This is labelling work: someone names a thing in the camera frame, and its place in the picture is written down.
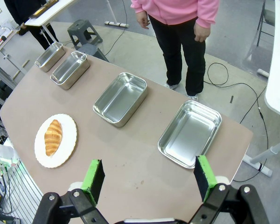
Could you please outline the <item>person left hand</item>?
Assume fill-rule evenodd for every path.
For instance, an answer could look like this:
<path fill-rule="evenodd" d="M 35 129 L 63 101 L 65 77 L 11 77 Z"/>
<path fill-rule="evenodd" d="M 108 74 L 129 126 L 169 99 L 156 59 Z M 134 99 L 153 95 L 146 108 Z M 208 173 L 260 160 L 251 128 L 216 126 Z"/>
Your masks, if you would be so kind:
<path fill-rule="evenodd" d="M 195 41 L 204 42 L 210 36 L 210 28 L 204 28 L 198 23 L 194 25 Z"/>

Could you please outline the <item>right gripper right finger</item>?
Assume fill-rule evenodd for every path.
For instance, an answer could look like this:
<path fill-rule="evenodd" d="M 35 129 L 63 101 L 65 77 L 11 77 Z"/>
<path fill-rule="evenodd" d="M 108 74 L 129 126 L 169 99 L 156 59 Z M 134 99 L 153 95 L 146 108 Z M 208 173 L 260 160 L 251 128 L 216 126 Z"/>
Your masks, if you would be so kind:
<path fill-rule="evenodd" d="M 264 206 L 254 186 L 245 184 L 239 189 L 218 182 L 204 155 L 196 156 L 194 176 L 202 205 L 190 224 L 212 224 L 220 213 L 228 213 L 236 224 L 268 224 Z"/>

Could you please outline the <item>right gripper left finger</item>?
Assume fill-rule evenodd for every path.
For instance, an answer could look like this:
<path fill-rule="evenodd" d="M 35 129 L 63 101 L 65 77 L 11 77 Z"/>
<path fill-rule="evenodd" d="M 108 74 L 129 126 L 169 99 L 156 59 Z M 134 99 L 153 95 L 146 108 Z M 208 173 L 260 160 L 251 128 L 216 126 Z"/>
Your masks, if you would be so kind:
<path fill-rule="evenodd" d="M 80 218 L 85 224 L 106 224 L 107 220 L 96 208 L 105 178 L 101 160 L 92 160 L 81 187 L 60 196 L 48 192 L 42 196 L 34 224 L 68 224 Z"/>

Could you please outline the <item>person right hand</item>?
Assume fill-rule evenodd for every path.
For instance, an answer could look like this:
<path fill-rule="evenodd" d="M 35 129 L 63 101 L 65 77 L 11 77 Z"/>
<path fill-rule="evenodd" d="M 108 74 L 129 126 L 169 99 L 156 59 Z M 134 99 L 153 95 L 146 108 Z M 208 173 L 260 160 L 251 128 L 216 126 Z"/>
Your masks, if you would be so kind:
<path fill-rule="evenodd" d="M 149 29 L 150 20 L 148 19 L 146 11 L 136 13 L 136 20 L 143 29 Z"/>

